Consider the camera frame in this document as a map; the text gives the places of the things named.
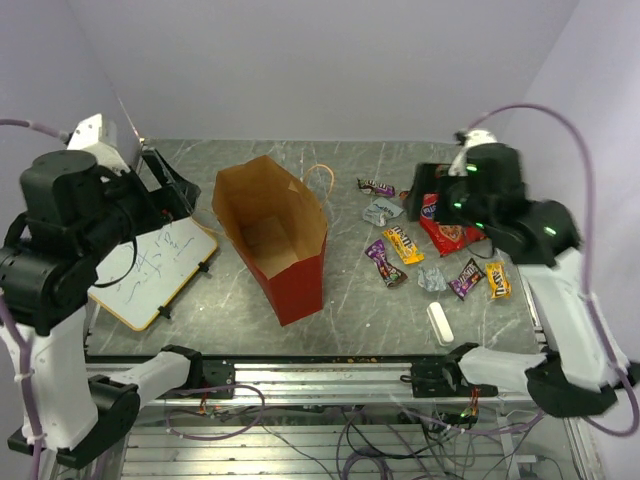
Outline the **clear plastic wrapper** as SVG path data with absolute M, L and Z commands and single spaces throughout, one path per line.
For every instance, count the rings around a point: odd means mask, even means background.
M 442 292 L 448 288 L 444 274 L 438 267 L 418 267 L 418 285 L 426 292 Z
M 377 198 L 362 212 L 362 219 L 372 225 L 383 227 L 391 219 L 399 217 L 404 209 L 386 198 Z

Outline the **purple brown candy packet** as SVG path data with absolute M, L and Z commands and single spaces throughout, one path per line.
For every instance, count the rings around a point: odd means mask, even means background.
M 358 189 L 366 194 L 384 198 L 393 198 L 396 195 L 396 189 L 388 184 L 377 182 L 372 179 L 357 179 Z

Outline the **red cookie snack bag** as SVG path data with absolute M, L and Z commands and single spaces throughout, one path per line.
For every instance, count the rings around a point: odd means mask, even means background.
M 423 195 L 419 224 L 427 233 L 441 257 L 465 249 L 468 245 L 484 240 L 486 235 L 474 227 L 443 225 L 435 221 L 437 193 Z

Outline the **yellow candy packet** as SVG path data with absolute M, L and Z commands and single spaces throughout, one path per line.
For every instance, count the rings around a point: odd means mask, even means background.
M 486 276 L 491 288 L 492 300 L 510 297 L 511 284 L 506 276 L 505 264 L 502 261 L 487 263 Z
M 412 265 L 424 260 L 423 253 L 399 226 L 385 229 L 383 236 L 391 243 L 400 260 L 405 265 Z

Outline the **red brown paper bag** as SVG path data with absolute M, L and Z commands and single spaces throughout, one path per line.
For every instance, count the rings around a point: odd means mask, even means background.
M 211 211 L 227 239 L 261 286 L 281 326 L 323 308 L 328 219 L 324 200 L 306 184 L 311 166 L 297 178 L 268 155 L 217 172 Z

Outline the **small purple candy packet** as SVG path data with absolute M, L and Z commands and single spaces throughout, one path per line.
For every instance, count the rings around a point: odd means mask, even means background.
M 473 259 L 469 259 L 461 273 L 448 282 L 449 288 L 462 301 L 465 300 L 470 291 L 484 278 L 486 274 Z

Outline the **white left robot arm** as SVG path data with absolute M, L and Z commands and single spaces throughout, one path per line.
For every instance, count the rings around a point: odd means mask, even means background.
M 99 264 L 119 245 L 188 218 L 200 196 L 155 149 L 142 153 L 159 186 L 82 150 L 36 158 L 20 177 L 26 209 L 1 249 L 1 339 L 23 402 L 13 451 L 82 469 L 126 436 L 139 411 L 175 390 L 203 387 L 201 353 L 164 347 L 120 375 L 89 376 L 83 313 Z

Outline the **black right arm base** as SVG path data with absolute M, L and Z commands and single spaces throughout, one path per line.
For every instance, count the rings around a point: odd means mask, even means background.
M 415 398 L 471 397 L 476 392 L 480 397 L 496 397 L 499 390 L 494 385 L 473 384 L 462 374 L 459 367 L 464 354 L 478 348 L 477 343 L 464 343 L 445 355 L 431 355 L 413 363 L 408 375 L 400 381 L 411 385 Z

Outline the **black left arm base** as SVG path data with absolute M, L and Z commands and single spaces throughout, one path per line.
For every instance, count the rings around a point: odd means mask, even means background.
M 235 368 L 226 360 L 216 360 L 177 345 L 167 345 L 162 348 L 162 352 L 179 354 L 190 362 L 186 382 L 177 387 L 177 390 L 207 389 L 235 383 Z

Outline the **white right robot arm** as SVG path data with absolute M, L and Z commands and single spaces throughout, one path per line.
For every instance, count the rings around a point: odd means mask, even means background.
M 405 198 L 411 218 L 437 197 L 434 220 L 475 227 L 508 255 L 536 302 L 548 342 L 537 354 L 465 343 L 443 358 L 442 387 L 459 396 L 475 386 L 525 393 L 557 418 L 602 415 L 619 390 L 639 381 L 639 365 L 619 350 L 595 298 L 580 281 L 587 245 L 569 210 L 527 197 L 518 150 L 499 142 L 464 148 L 450 164 L 420 163 Z

